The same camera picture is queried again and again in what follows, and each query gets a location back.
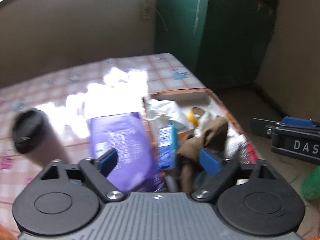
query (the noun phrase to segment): blue gripper pad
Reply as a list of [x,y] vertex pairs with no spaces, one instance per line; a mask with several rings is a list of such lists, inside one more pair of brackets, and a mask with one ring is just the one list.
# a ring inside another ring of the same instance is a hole
[[288,125],[296,125],[296,126],[308,126],[313,127],[313,123],[310,120],[307,119],[300,119],[300,118],[293,118],[286,116],[281,120],[282,123],[288,124]]
[[100,171],[100,173],[102,173],[102,175],[105,177],[110,174],[110,172],[117,165],[117,162],[118,152],[116,149],[110,149],[95,161],[97,170]]
[[201,149],[199,152],[199,162],[210,177],[220,171],[221,161],[221,158],[206,149]]

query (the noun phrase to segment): white plastic bag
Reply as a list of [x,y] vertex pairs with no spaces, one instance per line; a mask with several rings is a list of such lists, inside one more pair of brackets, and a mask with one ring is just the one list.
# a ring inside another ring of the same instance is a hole
[[160,127],[170,124],[175,125],[178,133],[190,130],[188,119],[175,101],[150,99],[147,101],[146,115],[156,137]]
[[225,157],[233,158],[237,156],[240,163],[249,163],[247,139],[243,134],[239,134],[229,126],[226,146]]

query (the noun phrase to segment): green door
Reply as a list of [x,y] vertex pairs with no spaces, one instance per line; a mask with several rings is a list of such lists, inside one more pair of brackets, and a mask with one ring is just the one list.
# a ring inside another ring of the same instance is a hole
[[208,0],[158,0],[155,51],[169,52],[195,70]]
[[209,0],[195,75],[213,90],[253,82],[274,22],[263,0]]

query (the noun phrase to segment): thermos lid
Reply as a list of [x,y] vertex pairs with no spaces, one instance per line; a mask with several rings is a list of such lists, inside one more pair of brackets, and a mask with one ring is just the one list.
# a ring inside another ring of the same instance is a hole
[[42,143],[45,138],[47,115],[36,108],[20,113],[13,125],[12,138],[18,152],[25,154]]

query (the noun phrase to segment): beige wall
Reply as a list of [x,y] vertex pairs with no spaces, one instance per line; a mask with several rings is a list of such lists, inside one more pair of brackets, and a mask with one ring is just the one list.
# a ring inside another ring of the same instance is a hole
[[107,57],[152,53],[155,14],[142,19],[143,1],[14,0],[0,7],[0,87]]
[[280,0],[256,80],[293,117],[320,120],[320,0]]

